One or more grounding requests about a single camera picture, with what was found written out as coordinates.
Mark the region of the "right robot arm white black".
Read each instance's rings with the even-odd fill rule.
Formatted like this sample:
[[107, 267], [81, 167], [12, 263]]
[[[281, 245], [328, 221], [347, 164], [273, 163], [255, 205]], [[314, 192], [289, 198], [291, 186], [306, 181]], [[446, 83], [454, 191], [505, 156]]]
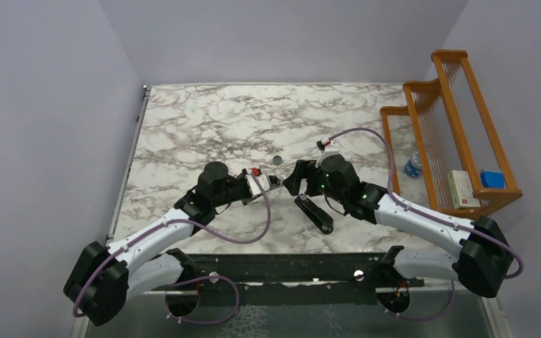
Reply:
[[461, 283], [482, 297], [494, 298], [514, 259], [497, 222], [481, 216], [458, 218], [402, 201], [379, 185], [359, 179], [354, 166], [341, 155], [321, 163], [298, 160], [283, 185], [292, 196], [306, 183], [307, 196], [326, 196], [342, 205], [347, 215], [420, 237], [437, 246], [434, 251], [400, 249], [394, 260], [378, 268], [380, 281], [398, 285], [405, 278], [428, 277]]

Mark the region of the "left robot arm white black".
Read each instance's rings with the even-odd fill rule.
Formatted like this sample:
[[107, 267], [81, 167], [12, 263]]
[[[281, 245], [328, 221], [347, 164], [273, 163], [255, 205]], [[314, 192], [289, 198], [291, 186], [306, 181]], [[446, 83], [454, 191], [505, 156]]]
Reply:
[[73, 316], [103, 325], [134, 296], [165, 284], [176, 289], [190, 286], [193, 270], [187, 258], [179, 251], [165, 250], [200, 230], [230, 242], [231, 238], [208, 227], [218, 214], [216, 209], [259, 197], [269, 204], [268, 193], [282, 184], [280, 176], [265, 175], [260, 168], [246, 168], [232, 176], [224, 163], [207, 163], [196, 185], [157, 221], [108, 245], [93, 241], [83, 248], [63, 287], [73, 302]]

